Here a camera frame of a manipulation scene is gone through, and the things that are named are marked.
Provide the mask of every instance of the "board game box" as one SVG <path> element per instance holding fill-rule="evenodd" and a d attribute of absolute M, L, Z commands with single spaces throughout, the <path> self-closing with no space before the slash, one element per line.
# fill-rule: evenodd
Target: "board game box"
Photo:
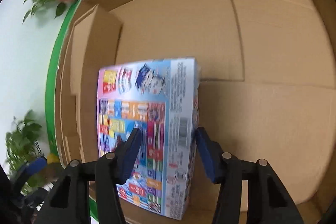
<path fill-rule="evenodd" d="M 100 156 L 127 140 L 142 144 L 131 177 L 118 194 L 151 212 L 181 219 L 188 205 L 198 126 L 194 58 L 151 60 L 102 68 L 97 91 Z"/>

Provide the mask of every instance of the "cardboard seam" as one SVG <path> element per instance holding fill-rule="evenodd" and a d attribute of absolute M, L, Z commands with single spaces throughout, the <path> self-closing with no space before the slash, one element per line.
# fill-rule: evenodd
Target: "cardboard seam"
<path fill-rule="evenodd" d="M 230 0 L 232 4 L 232 9 L 233 13 L 235 15 L 235 20 L 236 20 L 236 25 L 237 25 L 237 31 L 238 31 L 238 38 L 239 38 L 239 46 L 240 46 L 240 52 L 241 52 L 241 64 L 243 66 L 243 80 L 240 80 L 241 82 L 245 81 L 245 58 L 244 58 L 244 49 L 243 49 L 243 38 L 242 38 L 242 33 L 241 33 L 241 28 L 239 24 L 239 18 L 238 18 L 238 13 L 236 10 L 236 5 L 234 0 Z"/>

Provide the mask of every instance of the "cardboard box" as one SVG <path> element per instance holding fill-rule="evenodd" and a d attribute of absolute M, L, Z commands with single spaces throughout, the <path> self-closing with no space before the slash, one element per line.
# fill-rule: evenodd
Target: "cardboard box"
<path fill-rule="evenodd" d="M 141 208 L 181 219 L 188 206 L 198 126 L 195 59 L 143 61 L 100 69 L 97 129 L 100 156 L 126 141 L 133 128 L 142 144 L 119 196 Z"/>
<path fill-rule="evenodd" d="M 336 194 L 335 11 L 334 0 L 82 0 L 56 74 L 63 164 L 99 156 L 101 67 L 192 56 L 203 68 L 199 124 L 238 158 L 267 159 L 305 223 L 315 223 Z M 247 188 L 243 182 L 241 223 Z M 218 192 L 196 155 L 181 223 L 210 223 Z M 121 203 L 130 223 L 174 221 Z"/>

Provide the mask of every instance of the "barcode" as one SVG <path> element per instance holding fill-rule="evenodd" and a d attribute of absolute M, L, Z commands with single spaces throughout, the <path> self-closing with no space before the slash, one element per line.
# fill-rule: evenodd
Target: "barcode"
<path fill-rule="evenodd" d="M 180 118 L 180 124 L 178 129 L 178 146 L 187 146 L 187 131 L 188 131 L 188 119 Z"/>

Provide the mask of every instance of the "cardboard box wall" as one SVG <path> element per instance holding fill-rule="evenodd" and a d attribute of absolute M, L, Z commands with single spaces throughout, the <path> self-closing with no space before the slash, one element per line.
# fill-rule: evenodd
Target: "cardboard box wall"
<path fill-rule="evenodd" d="M 315 223 L 336 188 L 335 12 L 334 0 L 82 0 L 56 80 L 63 164 L 98 157 L 99 68 L 194 56 L 201 66 L 200 125 L 238 158 L 267 159 L 305 223 Z M 197 158 L 182 222 L 211 222 L 218 191 Z M 131 223 L 173 221 L 127 202 L 122 207 Z M 246 208 L 243 183 L 242 223 Z"/>

